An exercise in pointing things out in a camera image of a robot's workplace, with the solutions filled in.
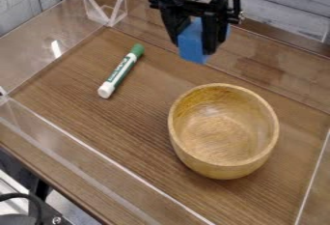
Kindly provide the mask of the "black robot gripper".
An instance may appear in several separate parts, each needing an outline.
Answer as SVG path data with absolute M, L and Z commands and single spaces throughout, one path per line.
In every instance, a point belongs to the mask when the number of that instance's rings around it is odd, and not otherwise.
M 229 23 L 242 21 L 241 0 L 150 0 L 151 7 L 162 12 L 165 28 L 172 42 L 192 24 L 190 16 L 202 16 L 202 49 L 216 53 L 228 39 Z

